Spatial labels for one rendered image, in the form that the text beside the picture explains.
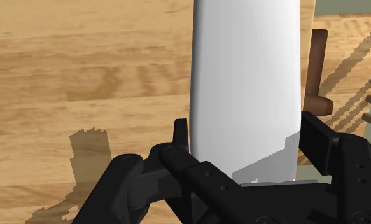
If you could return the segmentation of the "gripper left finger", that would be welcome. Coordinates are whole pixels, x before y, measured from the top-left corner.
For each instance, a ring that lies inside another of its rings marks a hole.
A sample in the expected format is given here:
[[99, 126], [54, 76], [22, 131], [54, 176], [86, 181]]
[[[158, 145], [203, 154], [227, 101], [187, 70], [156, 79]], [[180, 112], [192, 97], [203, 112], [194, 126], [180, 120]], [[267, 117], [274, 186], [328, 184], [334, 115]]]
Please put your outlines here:
[[173, 140], [147, 159], [123, 154], [110, 161], [73, 224], [141, 224], [150, 204], [166, 201], [182, 224], [249, 224], [246, 191], [209, 162], [188, 152], [185, 119]]

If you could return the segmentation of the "brown wooden rod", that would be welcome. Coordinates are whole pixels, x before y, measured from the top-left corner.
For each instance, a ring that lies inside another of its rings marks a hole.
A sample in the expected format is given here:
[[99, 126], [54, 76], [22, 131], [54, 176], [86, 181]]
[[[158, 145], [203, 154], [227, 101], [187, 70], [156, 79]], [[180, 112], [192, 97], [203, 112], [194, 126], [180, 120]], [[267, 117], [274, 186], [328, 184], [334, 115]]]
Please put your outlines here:
[[319, 95], [327, 39], [328, 31], [326, 29], [312, 30], [304, 111], [309, 111], [315, 116], [330, 115], [333, 111], [333, 101]]

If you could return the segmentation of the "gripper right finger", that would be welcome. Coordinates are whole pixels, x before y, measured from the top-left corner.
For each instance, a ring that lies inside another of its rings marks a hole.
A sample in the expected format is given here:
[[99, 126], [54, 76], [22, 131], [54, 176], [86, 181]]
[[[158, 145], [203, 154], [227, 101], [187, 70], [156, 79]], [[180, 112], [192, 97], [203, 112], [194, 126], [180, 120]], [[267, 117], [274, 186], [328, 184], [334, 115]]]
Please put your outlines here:
[[371, 224], [371, 144], [303, 111], [299, 149], [321, 175], [332, 177], [339, 224]]

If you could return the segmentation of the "tall white cylinder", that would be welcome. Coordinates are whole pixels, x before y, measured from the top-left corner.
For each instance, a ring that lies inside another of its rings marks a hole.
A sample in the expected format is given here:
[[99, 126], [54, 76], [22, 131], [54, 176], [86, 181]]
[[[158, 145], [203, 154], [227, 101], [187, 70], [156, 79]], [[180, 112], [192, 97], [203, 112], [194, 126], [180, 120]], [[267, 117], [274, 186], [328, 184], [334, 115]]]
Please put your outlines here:
[[300, 0], [194, 0], [190, 151], [238, 183], [295, 178]]

